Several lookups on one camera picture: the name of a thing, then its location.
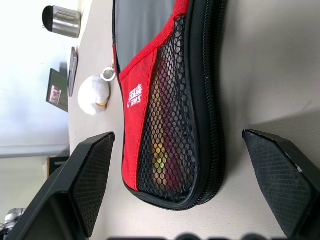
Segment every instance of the red and black case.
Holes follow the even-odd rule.
[[[136,197],[187,210],[225,174],[219,95],[226,0],[114,0],[124,106],[122,177]]]

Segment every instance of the black zipper trim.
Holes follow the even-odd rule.
[[[116,0],[112,3],[112,44],[116,44],[116,23],[115,23]]]
[[[205,10],[203,31],[203,70],[205,81],[205,92],[210,114],[211,139],[218,135],[216,145],[212,140],[212,164],[209,178],[203,193],[197,201],[197,205],[205,204],[214,198],[219,192],[225,175],[225,138],[221,119],[220,107],[220,57],[223,35],[223,23],[227,7],[227,0],[208,0]]]

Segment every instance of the zipper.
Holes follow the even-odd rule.
[[[223,34],[223,23],[225,18],[225,12],[227,7],[227,0],[221,0],[220,3],[216,1],[208,0],[206,3],[206,10],[205,10],[205,17],[204,17],[204,31],[203,31],[203,70],[204,70],[204,81],[205,81],[205,93],[209,108],[209,113],[212,116],[210,119],[210,132],[212,139],[215,139],[215,135],[218,135],[218,142],[223,143],[224,145],[224,132],[222,130],[222,120],[221,117],[217,118],[217,115],[220,116],[220,103],[219,103],[219,97],[220,97],[220,85],[219,85],[219,79],[220,79],[220,50],[221,50],[221,39]],[[215,3],[219,4],[219,12],[217,21],[213,22],[212,18],[215,16]],[[214,32],[212,33],[212,24],[215,24]],[[211,41],[211,36],[214,34],[214,40]],[[216,155],[216,152],[219,151],[219,149],[225,149],[224,146],[216,146],[215,143],[212,143],[212,155]],[[165,208],[161,207],[159,205],[156,205],[156,201],[153,201],[153,203],[148,202],[149,204],[152,204],[158,208],[171,210],[171,211],[185,211],[189,210],[195,206],[205,204],[209,202],[212,198],[214,198],[217,193],[219,192],[223,181],[224,181],[224,175],[225,175],[225,153],[219,152],[218,154],[219,158],[222,158],[222,165],[219,168],[219,176],[217,179],[217,183],[215,181],[215,173],[217,169],[217,160],[212,159],[212,164],[209,171],[209,177],[205,184],[204,190],[201,193],[201,195],[198,197],[198,199],[190,206],[186,208],[181,209],[171,209],[171,208]]]
[[[112,1],[112,44],[115,45],[116,44],[116,26],[115,26],[115,9],[116,9],[116,0]]]

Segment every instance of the black mesh pocket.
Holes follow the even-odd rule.
[[[172,202],[183,201],[195,181],[197,164],[184,63],[186,18],[159,49],[139,152],[137,185]]]

